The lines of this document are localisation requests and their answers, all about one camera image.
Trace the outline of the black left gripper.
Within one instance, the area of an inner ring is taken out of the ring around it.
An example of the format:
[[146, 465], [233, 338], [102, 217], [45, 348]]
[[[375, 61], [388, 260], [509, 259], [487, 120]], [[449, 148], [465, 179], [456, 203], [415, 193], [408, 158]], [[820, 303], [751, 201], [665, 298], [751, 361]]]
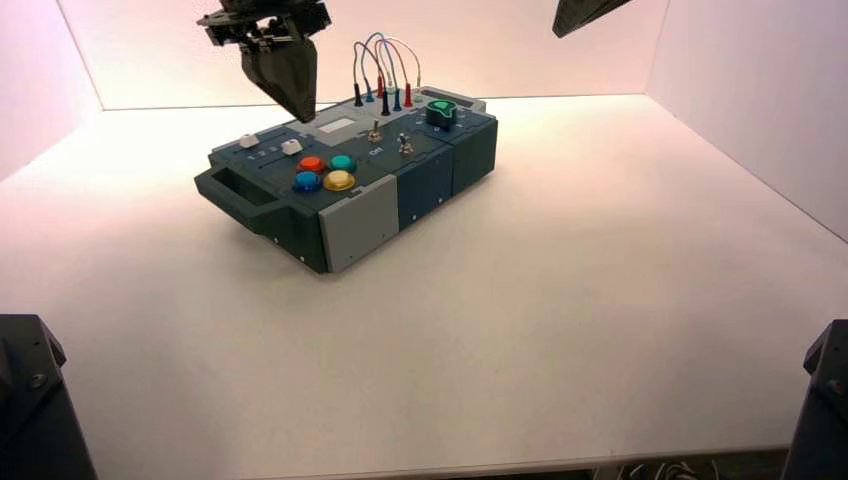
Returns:
[[301, 123], [316, 116], [317, 49], [311, 36], [331, 25], [323, 1], [233, 0], [197, 25], [211, 43], [235, 45], [243, 70], [267, 96]]

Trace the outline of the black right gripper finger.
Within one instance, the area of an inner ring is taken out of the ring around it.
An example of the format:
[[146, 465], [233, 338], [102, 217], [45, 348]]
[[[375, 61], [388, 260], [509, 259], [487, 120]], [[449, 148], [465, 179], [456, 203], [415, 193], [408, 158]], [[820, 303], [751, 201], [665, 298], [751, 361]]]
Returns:
[[599, 6], [597, 0], [559, 0], [553, 20], [554, 35], [563, 38], [592, 22]]
[[597, 1], [600, 2], [600, 6], [595, 11], [595, 15], [592, 18], [592, 22], [600, 19], [601, 17], [607, 15], [608, 13], [611, 13], [612, 11], [616, 10], [617, 8], [620, 8], [621, 6], [630, 2], [630, 0], [597, 0]]

